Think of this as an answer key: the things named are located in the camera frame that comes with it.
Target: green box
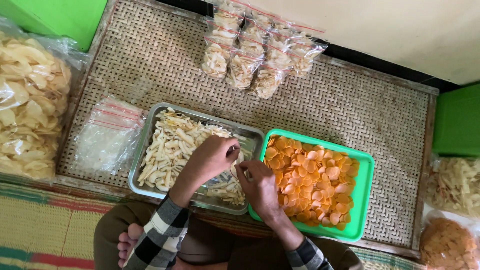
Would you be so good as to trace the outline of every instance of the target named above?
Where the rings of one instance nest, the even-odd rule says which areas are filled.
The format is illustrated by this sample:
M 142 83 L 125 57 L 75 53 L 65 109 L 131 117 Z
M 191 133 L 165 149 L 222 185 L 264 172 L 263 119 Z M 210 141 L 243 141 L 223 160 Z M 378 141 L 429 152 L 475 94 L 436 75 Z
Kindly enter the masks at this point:
M 0 0 L 0 15 L 27 32 L 66 36 L 87 52 L 107 0 Z
M 270 136 L 280 135 L 287 138 L 291 138 L 303 143 L 308 143 L 311 145 L 321 145 L 325 149 L 330 149 L 338 152 L 345 152 L 349 157 L 354 158 L 360 162 L 359 175 L 355 177 L 357 185 L 351 194 L 355 206 L 350 210 L 350 215 L 352 217 L 352 222 L 347 224 L 345 230 L 340 231 L 337 228 L 325 228 L 321 225 L 317 227 L 310 227 L 301 222 L 294 222 L 295 227 L 299 231 L 305 233 L 311 233 L 314 235 L 322 235 L 330 238 L 335 238 L 343 241 L 355 242 L 362 238 L 363 229 L 365 227 L 365 221 L 367 219 L 368 203 L 370 201 L 370 190 L 372 188 L 373 180 L 373 169 L 375 167 L 375 161 L 373 157 L 365 152 L 361 152 L 352 148 L 341 146 L 338 144 L 326 142 L 320 139 L 315 139 L 305 135 L 300 135 L 290 131 L 285 131 L 282 129 L 273 129 L 269 131 L 265 137 L 264 145 L 262 147 L 262 152 L 260 154 L 260 160 L 264 160 L 265 151 L 267 149 L 267 144 Z M 258 220 L 262 221 L 260 217 L 253 211 L 251 205 L 248 205 L 248 212 L 250 215 Z
M 480 157 L 480 85 L 437 98 L 432 151 L 441 156 Z

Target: white wall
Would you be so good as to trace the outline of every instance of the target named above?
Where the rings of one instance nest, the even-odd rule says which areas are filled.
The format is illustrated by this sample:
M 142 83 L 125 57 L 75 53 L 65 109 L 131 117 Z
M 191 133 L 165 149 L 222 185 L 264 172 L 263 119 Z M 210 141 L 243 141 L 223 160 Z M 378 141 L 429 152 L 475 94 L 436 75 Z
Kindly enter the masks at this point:
M 456 84 L 480 81 L 480 0 L 250 0 L 323 39 Z

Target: metal tray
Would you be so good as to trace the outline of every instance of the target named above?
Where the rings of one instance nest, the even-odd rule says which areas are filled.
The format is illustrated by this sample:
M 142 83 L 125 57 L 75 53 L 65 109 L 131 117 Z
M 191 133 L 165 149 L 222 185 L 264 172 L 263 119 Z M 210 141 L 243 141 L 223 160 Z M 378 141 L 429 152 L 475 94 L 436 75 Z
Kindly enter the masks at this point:
M 162 192 L 156 188 L 151 188 L 147 185 L 139 186 L 137 181 L 138 177 L 142 172 L 140 165 L 144 159 L 147 148 L 153 142 L 152 136 L 155 132 L 155 123 L 156 115 L 161 111 L 166 110 L 168 107 L 174 109 L 176 112 L 183 113 L 186 116 L 190 117 L 194 121 L 201 121 L 204 124 L 214 124 L 222 126 L 228 131 L 241 135 L 243 137 L 249 138 L 252 140 L 251 145 L 247 145 L 245 148 L 248 151 L 252 152 L 250 160 L 255 160 L 260 158 L 260 153 L 262 152 L 262 144 L 265 140 L 265 135 L 263 132 L 257 128 L 249 127 L 246 125 L 238 124 L 232 121 L 221 119 L 215 116 L 197 112 L 194 110 L 189 110 L 182 108 L 170 103 L 158 103 L 156 104 L 148 114 L 148 118 L 145 124 L 145 127 L 142 131 L 142 137 L 140 138 L 139 147 L 135 153 L 135 158 L 133 160 L 132 169 L 128 175 L 128 186 L 130 189 L 138 194 L 150 196 L 154 198 L 163 199 L 167 195 L 166 192 Z M 192 205 L 197 207 L 202 207 L 210 210 L 215 210 L 219 212 L 224 212 L 232 215 L 242 215 L 248 211 L 248 201 L 245 200 L 245 205 L 233 205 L 227 202 L 222 201 L 217 197 L 208 197 L 202 194 L 194 194 L 192 197 Z

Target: hand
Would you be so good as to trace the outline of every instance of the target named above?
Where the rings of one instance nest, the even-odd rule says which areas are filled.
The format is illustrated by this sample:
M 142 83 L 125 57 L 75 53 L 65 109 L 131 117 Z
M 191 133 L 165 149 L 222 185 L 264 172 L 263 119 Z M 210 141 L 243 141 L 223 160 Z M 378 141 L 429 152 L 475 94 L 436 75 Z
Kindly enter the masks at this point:
M 273 171 L 259 160 L 244 161 L 235 165 L 235 168 L 237 178 L 253 210 L 278 235 L 286 251 L 299 248 L 305 237 L 295 228 L 278 203 Z M 253 182 L 247 180 L 246 170 L 252 175 Z
M 195 191 L 208 180 L 228 169 L 240 154 L 236 138 L 208 137 L 192 154 L 170 190 L 170 197 L 187 207 Z
M 267 225 L 279 215 L 285 215 L 278 204 L 275 175 L 271 169 L 259 160 L 244 161 L 235 168 L 247 200 Z M 253 177 L 252 182 L 245 176 L 247 170 Z

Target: black and white plaid sleeve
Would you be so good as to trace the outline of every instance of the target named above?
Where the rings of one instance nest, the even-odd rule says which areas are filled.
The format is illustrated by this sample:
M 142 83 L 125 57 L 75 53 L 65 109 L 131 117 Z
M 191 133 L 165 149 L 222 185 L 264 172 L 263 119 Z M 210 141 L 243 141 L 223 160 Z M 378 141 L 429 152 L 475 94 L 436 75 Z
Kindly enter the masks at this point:
M 321 250 L 307 237 L 294 251 L 287 252 L 293 270 L 333 270 Z
M 189 210 L 163 199 L 125 262 L 124 270 L 166 270 L 176 263 L 188 230 Z

